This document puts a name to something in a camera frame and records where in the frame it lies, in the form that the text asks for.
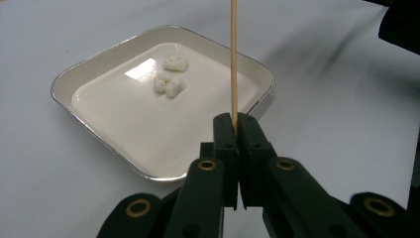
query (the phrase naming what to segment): white food piece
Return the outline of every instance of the white food piece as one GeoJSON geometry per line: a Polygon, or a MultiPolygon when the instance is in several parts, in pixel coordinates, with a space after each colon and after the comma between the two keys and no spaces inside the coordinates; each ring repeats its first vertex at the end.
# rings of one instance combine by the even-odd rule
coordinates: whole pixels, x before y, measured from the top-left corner
{"type": "Polygon", "coordinates": [[[160,72],[155,77],[155,91],[173,98],[182,90],[182,79],[167,72],[160,72]]]}
{"type": "Polygon", "coordinates": [[[163,68],[169,70],[178,70],[178,71],[186,71],[187,67],[187,59],[186,55],[177,54],[169,57],[166,61],[162,64],[163,68]]]}

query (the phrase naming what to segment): white square plate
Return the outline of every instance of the white square plate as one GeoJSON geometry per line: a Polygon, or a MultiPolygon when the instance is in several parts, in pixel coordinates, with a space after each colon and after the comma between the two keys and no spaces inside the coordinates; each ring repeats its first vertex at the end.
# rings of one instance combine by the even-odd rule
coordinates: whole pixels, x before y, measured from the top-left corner
{"type": "MultiPolygon", "coordinates": [[[[249,113],[272,87],[271,73],[238,54],[238,109],[249,113]]],[[[230,50],[180,27],[151,29],[60,74],[52,97],[89,132],[147,179],[185,177],[212,120],[231,110],[230,50]],[[155,92],[161,65],[183,54],[183,89],[155,92]]]]}

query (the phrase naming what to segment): white table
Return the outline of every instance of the white table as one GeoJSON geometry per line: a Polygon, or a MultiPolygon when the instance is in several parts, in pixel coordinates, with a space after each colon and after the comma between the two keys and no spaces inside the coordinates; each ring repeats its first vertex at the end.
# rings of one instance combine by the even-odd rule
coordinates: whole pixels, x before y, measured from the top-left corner
{"type": "MultiPolygon", "coordinates": [[[[139,177],[50,96],[71,65],[161,25],[230,45],[230,1],[0,1],[0,237],[95,237],[124,197],[181,185],[139,177]]],[[[420,57],[377,37],[360,0],[239,1],[238,51],[274,88],[253,112],[276,151],[333,196],[406,207],[419,129],[420,57]]],[[[258,208],[225,237],[267,237],[258,208]]]]}

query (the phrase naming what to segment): white surface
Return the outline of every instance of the white surface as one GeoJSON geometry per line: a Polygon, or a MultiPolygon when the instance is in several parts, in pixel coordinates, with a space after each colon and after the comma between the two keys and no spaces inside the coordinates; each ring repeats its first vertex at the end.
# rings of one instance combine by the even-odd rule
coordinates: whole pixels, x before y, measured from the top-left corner
{"type": "MultiPolygon", "coordinates": [[[[420,57],[377,38],[359,0],[241,1],[238,50],[274,89],[256,116],[277,152],[332,195],[406,206],[420,57]]],[[[50,96],[64,69],[144,30],[178,25],[229,45],[229,1],[0,2],[0,237],[95,237],[124,197],[180,185],[133,173],[50,96]]],[[[226,213],[225,237],[267,237],[261,211],[226,213]]]]}
{"type": "MultiPolygon", "coordinates": [[[[141,176],[181,179],[200,153],[190,145],[212,141],[213,118],[230,110],[229,53],[185,29],[154,28],[67,69],[52,96],[141,176]],[[188,70],[165,70],[179,53],[188,70]],[[162,74],[183,81],[179,95],[156,92],[162,74]]],[[[272,75],[241,55],[238,65],[238,109],[248,113],[271,89],[272,75]]]]}

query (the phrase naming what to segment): wooden stick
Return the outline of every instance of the wooden stick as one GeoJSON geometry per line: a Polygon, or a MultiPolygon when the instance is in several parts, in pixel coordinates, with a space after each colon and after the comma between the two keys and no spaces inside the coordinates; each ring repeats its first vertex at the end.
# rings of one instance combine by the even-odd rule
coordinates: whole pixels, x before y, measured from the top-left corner
{"type": "Polygon", "coordinates": [[[237,0],[231,0],[231,90],[232,126],[238,135],[238,86],[237,86],[237,0]]]}

